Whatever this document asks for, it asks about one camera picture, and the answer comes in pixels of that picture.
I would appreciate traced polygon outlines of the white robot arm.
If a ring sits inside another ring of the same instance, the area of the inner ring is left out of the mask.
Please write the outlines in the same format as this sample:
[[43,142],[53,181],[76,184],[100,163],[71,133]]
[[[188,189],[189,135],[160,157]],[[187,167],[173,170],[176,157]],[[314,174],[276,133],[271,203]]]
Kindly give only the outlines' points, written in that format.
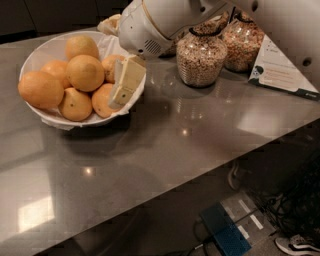
[[293,94],[317,101],[320,87],[320,0],[133,0],[98,25],[125,50],[158,57],[185,29],[234,6],[247,13],[312,85]]

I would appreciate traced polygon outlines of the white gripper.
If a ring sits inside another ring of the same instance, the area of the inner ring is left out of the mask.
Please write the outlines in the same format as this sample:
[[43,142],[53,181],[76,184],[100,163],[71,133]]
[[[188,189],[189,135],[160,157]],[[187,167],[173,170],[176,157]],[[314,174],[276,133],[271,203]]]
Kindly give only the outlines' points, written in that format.
[[118,35],[121,47],[135,54],[115,63],[110,108],[122,108],[130,101],[146,75],[142,58],[163,54],[183,29],[195,23],[199,10],[199,0],[133,0],[122,16],[115,14],[98,24],[100,32]]

